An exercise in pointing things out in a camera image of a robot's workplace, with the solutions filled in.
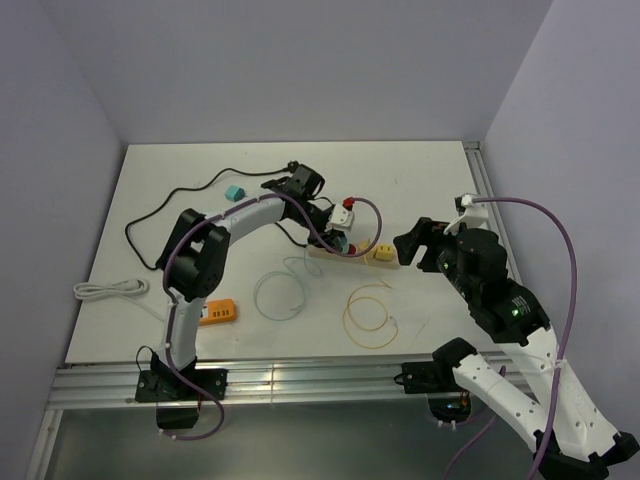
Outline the small yellow plug adapter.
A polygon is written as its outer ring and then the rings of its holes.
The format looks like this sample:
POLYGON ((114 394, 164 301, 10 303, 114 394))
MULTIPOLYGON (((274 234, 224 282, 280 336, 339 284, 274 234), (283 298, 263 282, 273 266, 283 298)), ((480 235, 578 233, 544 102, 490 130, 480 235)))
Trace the small yellow plug adapter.
POLYGON ((395 249, 391 244, 378 244, 375 248, 374 258, 381 262, 391 262, 395 258, 395 249))

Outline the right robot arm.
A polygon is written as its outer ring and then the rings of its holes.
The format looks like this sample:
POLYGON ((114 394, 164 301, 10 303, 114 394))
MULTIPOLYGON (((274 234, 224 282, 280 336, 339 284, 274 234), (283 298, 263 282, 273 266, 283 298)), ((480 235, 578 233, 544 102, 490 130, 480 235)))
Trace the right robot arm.
POLYGON ((425 247, 419 269, 446 277, 533 394, 527 396, 494 371, 462 338, 433 352, 435 383, 479 397, 533 454, 542 456, 536 469, 544 478, 607 478, 610 466, 638 453, 638 441, 604 417, 570 365, 560 360, 550 320, 535 295, 509 278, 498 236, 482 228, 462 228, 455 235, 445 229, 444 223, 422 217, 395 237, 400 264, 409 265, 425 247))

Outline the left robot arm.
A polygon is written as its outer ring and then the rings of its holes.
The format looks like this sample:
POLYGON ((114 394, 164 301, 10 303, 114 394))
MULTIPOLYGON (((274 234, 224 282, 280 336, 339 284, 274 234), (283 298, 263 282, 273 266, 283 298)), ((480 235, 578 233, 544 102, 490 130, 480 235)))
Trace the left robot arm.
POLYGON ((184 210, 156 262, 169 311, 160 346, 140 375, 140 401, 187 400, 207 390, 196 373, 196 335, 206 298, 223 279, 230 247, 258 229, 291 220, 306 228, 311 245, 346 256, 353 223, 351 202, 316 205, 325 179, 310 167, 290 163, 281 177, 218 213, 184 210))

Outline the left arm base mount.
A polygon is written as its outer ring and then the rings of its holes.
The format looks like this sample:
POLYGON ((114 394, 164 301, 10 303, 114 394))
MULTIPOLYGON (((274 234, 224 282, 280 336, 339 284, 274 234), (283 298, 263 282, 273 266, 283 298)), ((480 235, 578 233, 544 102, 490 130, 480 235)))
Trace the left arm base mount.
MULTIPOLYGON (((192 382, 223 400, 227 380, 226 369, 196 369, 192 382)), ((187 430, 199 419, 199 405, 204 397, 179 380, 167 382, 156 372, 144 370, 139 374, 134 396, 137 404, 156 406, 156 424, 164 430, 187 430)))

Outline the small teal plug adapter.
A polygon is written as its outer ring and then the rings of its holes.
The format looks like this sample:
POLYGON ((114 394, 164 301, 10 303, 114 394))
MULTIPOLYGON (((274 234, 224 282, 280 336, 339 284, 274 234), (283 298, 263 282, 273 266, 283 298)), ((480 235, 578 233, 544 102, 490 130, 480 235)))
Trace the small teal plug adapter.
POLYGON ((239 202, 246 197, 246 191, 242 187, 230 185, 225 190, 224 196, 230 202, 239 202))

